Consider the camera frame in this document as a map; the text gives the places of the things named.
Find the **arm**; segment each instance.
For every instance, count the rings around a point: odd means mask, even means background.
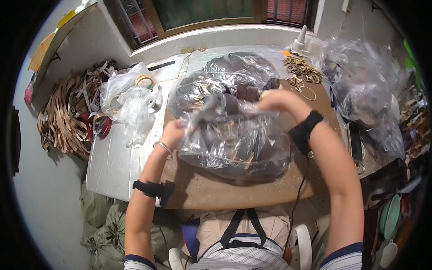
[[[262,110],[288,111],[299,124],[312,108],[289,91],[269,94],[258,105]],[[330,193],[330,233],[325,256],[363,241],[362,188],[354,162],[333,129],[321,121],[311,132],[309,145]]]
[[[183,137],[183,130],[179,124],[179,121],[169,122],[165,127],[162,138],[159,140],[170,149],[175,149]],[[156,144],[138,180],[143,183],[159,183],[168,155],[169,153],[164,147]],[[133,191],[126,211],[125,255],[142,256],[155,263],[150,238],[155,203],[155,198],[148,197],[137,189]]]

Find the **phone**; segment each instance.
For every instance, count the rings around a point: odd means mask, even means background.
[[[353,160],[362,161],[362,139],[360,137],[360,130],[356,124],[348,122],[348,146],[349,152]]]

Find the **pile of leather scraps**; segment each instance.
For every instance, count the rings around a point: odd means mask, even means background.
[[[107,135],[111,120],[100,111],[100,89],[116,71],[116,62],[105,60],[85,70],[83,75],[71,75],[53,91],[39,113],[38,130],[42,147],[58,148],[87,160],[93,133]]]
[[[282,63],[286,66],[287,73],[295,74],[308,83],[321,83],[321,74],[316,68],[305,63],[305,59],[301,56],[287,56],[282,60]]]
[[[400,124],[405,150],[410,158],[415,158],[429,149],[431,130],[428,126],[428,115],[428,104],[424,96],[419,100],[407,101],[402,108]]]

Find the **orange tag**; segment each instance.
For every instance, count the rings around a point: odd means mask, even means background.
[[[289,51],[282,51],[282,54],[285,55],[285,57],[292,55]]]

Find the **window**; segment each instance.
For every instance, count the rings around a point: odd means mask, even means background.
[[[318,0],[104,0],[132,49],[179,33],[230,24],[312,29]]]

